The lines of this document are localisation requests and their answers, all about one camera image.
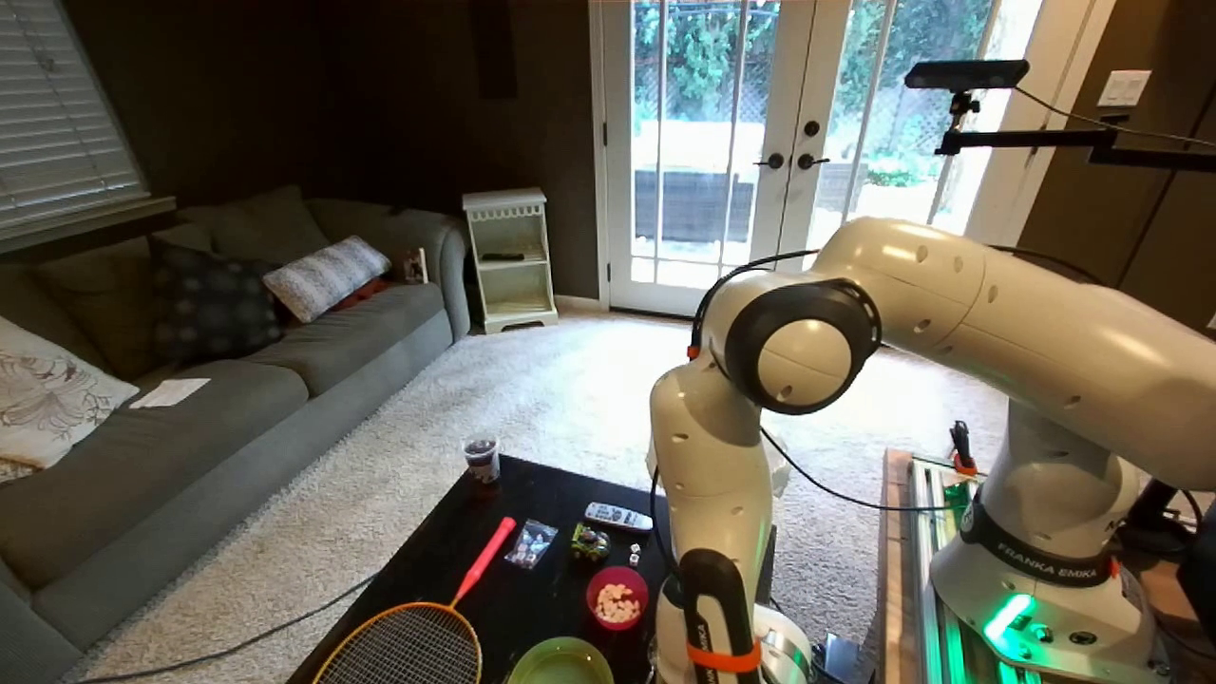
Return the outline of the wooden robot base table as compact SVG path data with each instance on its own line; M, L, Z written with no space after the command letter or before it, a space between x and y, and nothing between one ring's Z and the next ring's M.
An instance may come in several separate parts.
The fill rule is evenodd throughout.
M1136 591L1151 628L1151 662L1129 674L1053 669L1050 651L1094 658L1073 632L1036 632L1035 600L1013 589L982 623L959 620L934 591L932 568L959 538L949 494L973 475L949 465L888 453L883 475L883 684L1216 684L1211 642L1197 623L1169 557L1122 555L1116 581Z

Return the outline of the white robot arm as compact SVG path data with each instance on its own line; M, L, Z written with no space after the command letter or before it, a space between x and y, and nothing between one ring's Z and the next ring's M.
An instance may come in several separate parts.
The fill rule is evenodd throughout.
M652 384L674 551L652 669L679 684L765 674L761 418L840 404L883 351L1007 404L1002 448L928 563L946 614L1025 674L1165 684L1151 606L1108 534L1143 480L1216 486L1216 343L1122 290L887 216L845 224L801 270L718 285L689 361Z

